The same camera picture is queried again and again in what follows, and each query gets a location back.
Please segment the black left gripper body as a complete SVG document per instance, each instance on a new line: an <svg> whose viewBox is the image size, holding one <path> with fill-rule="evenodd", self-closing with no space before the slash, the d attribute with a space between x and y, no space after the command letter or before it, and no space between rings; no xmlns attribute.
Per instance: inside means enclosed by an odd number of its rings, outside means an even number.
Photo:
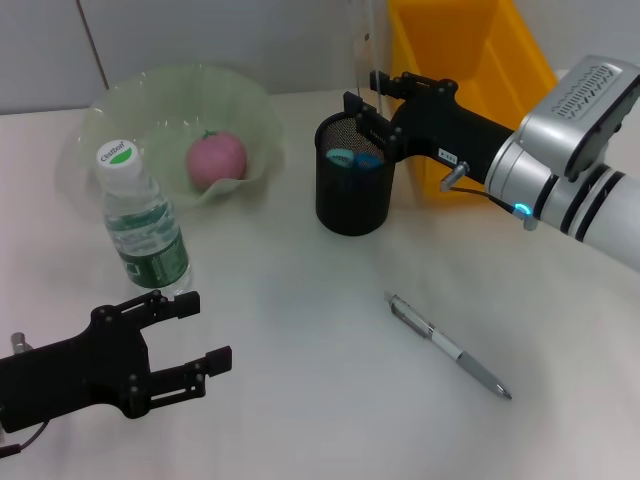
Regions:
<svg viewBox="0 0 640 480"><path fill-rule="evenodd" d="M67 340L1 360L1 425L13 433L96 404L130 419L151 409L150 362L141 329L151 303L101 306Z"/></svg>

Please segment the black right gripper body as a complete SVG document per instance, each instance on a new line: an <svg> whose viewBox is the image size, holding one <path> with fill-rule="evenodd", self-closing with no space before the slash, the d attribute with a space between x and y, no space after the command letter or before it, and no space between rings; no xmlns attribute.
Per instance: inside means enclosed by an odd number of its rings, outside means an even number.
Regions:
<svg viewBox="0 0 640 480"><path fill-rule="evenodd" d="M454 82L453 95L427 92L400 99L391 120L398 136L394 160L424 156L450 168L464 162L469 167L466 176L482 184L513 131L460 106L457 90Z"/></svg>

